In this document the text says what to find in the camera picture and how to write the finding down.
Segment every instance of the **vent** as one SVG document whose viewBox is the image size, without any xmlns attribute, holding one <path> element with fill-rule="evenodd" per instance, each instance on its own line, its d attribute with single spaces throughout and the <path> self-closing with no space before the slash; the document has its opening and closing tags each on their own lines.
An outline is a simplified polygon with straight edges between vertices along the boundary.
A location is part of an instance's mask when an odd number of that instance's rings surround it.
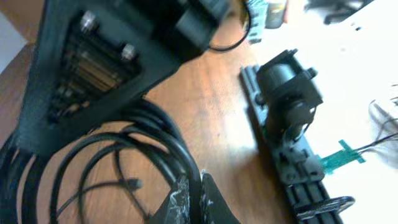
<svg viewBox="0 0 398 224">
<path fill-rule="evenodd" d="M 90 12 L 71 25 L 50 105 L 50 123 L 73 116 L 140 73 L 135 48 L 126 43 L 111 45 L 98 28 Z"/>
</svg>

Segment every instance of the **cable bundle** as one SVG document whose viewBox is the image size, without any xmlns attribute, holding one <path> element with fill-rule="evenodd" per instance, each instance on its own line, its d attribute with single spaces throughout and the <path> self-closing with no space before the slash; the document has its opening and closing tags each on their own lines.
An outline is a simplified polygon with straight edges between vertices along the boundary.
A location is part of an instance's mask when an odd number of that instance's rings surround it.
<svg viewBox="0 0 398 224">
<path fill-rule="evenodd" d="M 119 133 L 101 133 L 87 137 L 80 141 L 64 158 L 58 168 L 53 182 L 50 199 L 50 222 L 57 223 L 57 218 L 62 211 L 76 198 L 78 199 L 78 214 L 81 223 L 87 223 L 84 213 L 84 194 L 90 190 L 102 187 L 117 186 L 124 189 L 132 203 L 140 211 L 144 220 L 150 220 L 151 216 L 135 197 L 134 191 L 139 187 L 137 179 L 126 180 L 120 165 L 120 151 L 125 149 L 137 149 L 143 153 L 170 186 L 182 175 L 186 176 L 190 186 L 190 219 L 200 220 L 200 192 L 201 179 L 198 167 L 187 149 L 178 128 L 170 117 L 159 107 L 146 100 L 134 103 L 130 108 L 120 112 L 111 121 L 128 121 Z M 142 142 L 131 134 L 139 134 L 161 143 L 168 151 L 158 146 Z M 57 210 L 58 195 L 63 175 L 73 158 L 87 146 L 100 141 L 113 141 L 114 143 L 99 150 L 87 163 L 80 177 L 78 190 L 67 202 Z M 113 154 L 115 171 L 119 181 L 104 182 L 91 187 L 86 187 L 86 180 L 94 166 L 108 154 Z M 17 208 L 17 190 L 23 171 L 31 159 L 34 159 L 28 171 L 24 183 L 21 208 Z M 0 223 L 17 223 L 17 211 L 21 209 L 22 223 L 37 223 L 37 192 L 39 183 L 48 164 L 50 157 L 39 157 L 25 153 L 15 147 L 11 136 L 0 151 Z"/>
</svg>

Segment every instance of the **green connector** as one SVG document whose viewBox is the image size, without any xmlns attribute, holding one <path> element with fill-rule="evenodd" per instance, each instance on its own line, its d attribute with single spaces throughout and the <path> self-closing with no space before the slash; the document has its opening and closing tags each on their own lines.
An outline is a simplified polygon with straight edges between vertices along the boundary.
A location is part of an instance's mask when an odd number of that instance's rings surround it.
<svg viewBox="0 0 398 224">
<path fill-rule="evenodd" d="M 355 160 L 357 160 L 359 163 L 365 162 L 363 157 L 359 153 L 354 151 L 351 147 L 349 147 L 344 140 L 340 140 L 339 143 L 341 146 L 343 146 L 342 150 L 323 159 L 319 158 L 321 165 L 323 166 L 323 170 L 326 174 L 332 174 L 335 169 L 340 168 Z"/>
</svg>

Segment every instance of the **wooden surface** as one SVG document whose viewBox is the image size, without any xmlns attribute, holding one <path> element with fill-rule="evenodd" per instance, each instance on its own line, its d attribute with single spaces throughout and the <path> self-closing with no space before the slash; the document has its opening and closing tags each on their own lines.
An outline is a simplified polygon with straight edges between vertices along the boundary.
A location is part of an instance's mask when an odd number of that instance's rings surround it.
<svg viewBox="0 0 398 224">
<path fill-rule="evenodd" d="M 242 30 L 237 20 L 228 21 L 216 40 L 232 43 Z M 32 47 L 25 47 L 0 75 L 0 144 L 16 125 L 22 89 Z M 180 127 L 199 169 L 206 169 L 218 185 L 227 204 L 241 223 L 288 223 L 282 192 L 275 181 L 271 162 L 257 150 L 248 116 L 247 103 L 239 84 L 241 66 L 255 64 L 249 45 L 243 43 L 227 54 L 205 53 L 186 63 L 147 96 L 166 110 Z M 113 123 L 101 130 L 118 130 Z M 84 150 L 72 162 L 62 183 L 60 203 L 75 192 L 81 170 L 88 159 L 108 142 Z M 39 223 L 48 220 L 48 203 L 54 173 L 70 146 L 61 150 L 45 170 L 39 190 Z M 154 213 L 169 188 L 154 166 L 138 152 L 123 152 L 122 166 L 129 177 L 144 181 L 137 192 Z M 91 172 L 89 184 L 115 179 L 110 157 Z M 122 190 L 104 189 L 86 196 L 90 223 L 140 223 L 138 213 Z M 76 223 L 75 204 L 60 217 L 60 223 Z"/>
</svg>

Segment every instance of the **brown tabletop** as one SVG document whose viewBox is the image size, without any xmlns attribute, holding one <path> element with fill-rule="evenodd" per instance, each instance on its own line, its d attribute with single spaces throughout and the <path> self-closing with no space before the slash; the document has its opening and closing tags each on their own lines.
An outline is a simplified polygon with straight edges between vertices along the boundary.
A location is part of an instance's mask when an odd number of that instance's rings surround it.
<svg viewBox="0 0 398 224">
<path fill-rule="evenodd" d="M 242 35 L 239 22 L 230 19 L 215 43 L 232 43 Z M 16 125 L 32 46 L 25 47 L 0 75 L 0 144 Z M 269 158 L 259 155 L 246 114 L 247 103 L 238 80 L 242 66 L 254 65 L 249 44 L 227 54 L 207 52 L 183 65 L 171 78 L 154 88 L 148 99 L 157 103 L 177 122 L 199 169 L 209 172 L 232 212 L 241 223 L 288 223 L 282 191 L 275 180 Z M 122 124 L 107 124 L 97 132 L 118 130 Z M 68 168 L 62 183 L 60 203 L 75 192 L 81 171 L 90 157 L 108 142 L 84 150 Z M 52 180 L 70 146 L 56 154 L 40 184 L 39 223 L 48 220 Z M 129 177 L 144 181 L 137 196 L 154 213 L 169 191 L 163 177 L 138 152 L 122 152 L 122 166 Z M 90 174 L 88 184 L 116 178 L 110 157 Z M 91 223 L 135 223 L 138 212 L 119 189 L 110 188 L 86 195 Z M 75 204 L 64 211 L 60 223 L 77 222 Z"/>
</svg>

